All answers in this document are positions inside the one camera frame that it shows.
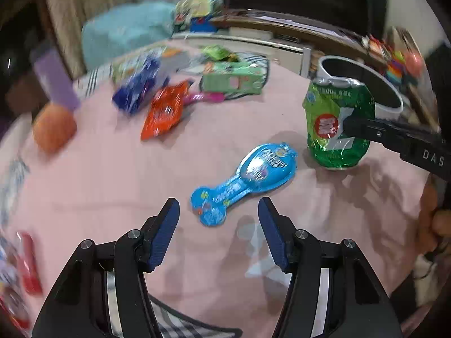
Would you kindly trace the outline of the person's right hand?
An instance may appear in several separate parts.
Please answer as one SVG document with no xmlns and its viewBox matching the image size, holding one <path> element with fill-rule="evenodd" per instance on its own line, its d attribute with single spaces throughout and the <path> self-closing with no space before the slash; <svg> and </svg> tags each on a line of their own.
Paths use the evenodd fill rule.
<svg viewBox="0 0 451 338">
<path fill-rule="evenodd" d="M 450 237 L 450 210 L 439 209 L 437 186 L 430 176 L 420 200 L 416 249 L 419 254 L 433 252 L 441 237 Z"/>
</svg>

